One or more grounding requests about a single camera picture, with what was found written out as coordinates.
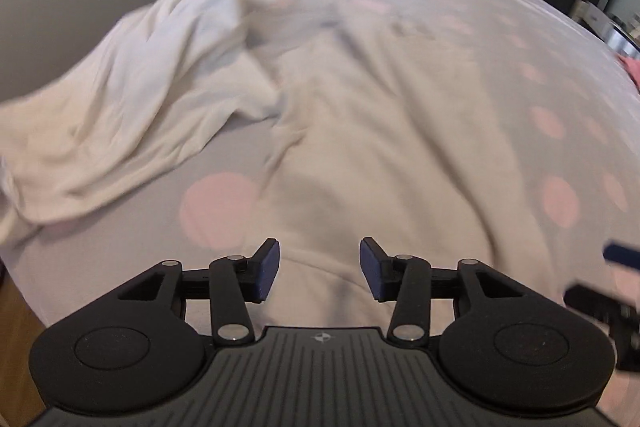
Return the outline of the cream sweatshirt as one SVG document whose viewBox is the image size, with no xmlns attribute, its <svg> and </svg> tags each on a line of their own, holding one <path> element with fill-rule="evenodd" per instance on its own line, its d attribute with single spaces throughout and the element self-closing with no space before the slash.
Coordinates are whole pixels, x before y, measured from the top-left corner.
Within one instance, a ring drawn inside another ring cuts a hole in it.
<svg viewBox="0 0 640 427">
<path fill-rule="evenodd" d="M 511 140 L 468 52 L 426 27 L 337 3 L 250 32 L 282 112 L 246 243 L 281 245 L 257 324 L 382 325 L 359 265 L 366 236 L 435 267 L 476 258 L 554 297 L 551 255 Z"/>
</svg>

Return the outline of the grey pink-dotted bed sheet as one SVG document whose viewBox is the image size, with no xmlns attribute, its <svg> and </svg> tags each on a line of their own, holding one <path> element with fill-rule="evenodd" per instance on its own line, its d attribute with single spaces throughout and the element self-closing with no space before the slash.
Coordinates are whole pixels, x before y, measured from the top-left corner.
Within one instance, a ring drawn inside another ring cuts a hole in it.
<svg viewBox="0 0 640 427">
<path fill-rule="evenodd" d="M 634 426 L 639 86 L 540 0 L 156 0 L 1 106 L 38 426 Z"/>
</svg>

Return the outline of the pink pillow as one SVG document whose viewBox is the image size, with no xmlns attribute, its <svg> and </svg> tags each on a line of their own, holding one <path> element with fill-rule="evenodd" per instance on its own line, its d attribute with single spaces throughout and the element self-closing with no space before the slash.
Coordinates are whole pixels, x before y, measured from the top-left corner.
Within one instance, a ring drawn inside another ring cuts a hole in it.
<svg viewBox="0 0 640 427">
<path fill-rule="evenodd" d="M 640 91 L 640 60 L 622 54 L 618 54 L 617 58 L 637 90 Z"/>
</svg>

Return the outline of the cluttered bedside table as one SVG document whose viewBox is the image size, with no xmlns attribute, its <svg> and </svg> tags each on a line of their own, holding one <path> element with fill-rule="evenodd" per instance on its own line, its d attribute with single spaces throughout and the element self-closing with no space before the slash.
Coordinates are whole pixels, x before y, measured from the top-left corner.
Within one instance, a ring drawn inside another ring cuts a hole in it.
<svg viewBox="0 0 640 427">
<path fill-rule="evenodd" d="M 570 18 L 602 40 L 615 53 L 638 60 L 638 43 L 594 4 L 577 0 L 570 9 Z"/>
</svg>

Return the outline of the white crumpled garment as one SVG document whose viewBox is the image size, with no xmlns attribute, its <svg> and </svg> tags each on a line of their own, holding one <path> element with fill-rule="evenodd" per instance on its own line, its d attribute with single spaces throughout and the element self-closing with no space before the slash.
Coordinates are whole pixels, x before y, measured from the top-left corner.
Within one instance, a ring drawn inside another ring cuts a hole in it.
<svg viewBox="0 0 640 427">
<path fill-rule="evenodd" d="M 157 0 L 61 78 L 1 106 L 1 240 L 97 210 L 198 154 L 279 93 L 250 26 L 288 0 Z"/>
</svg>

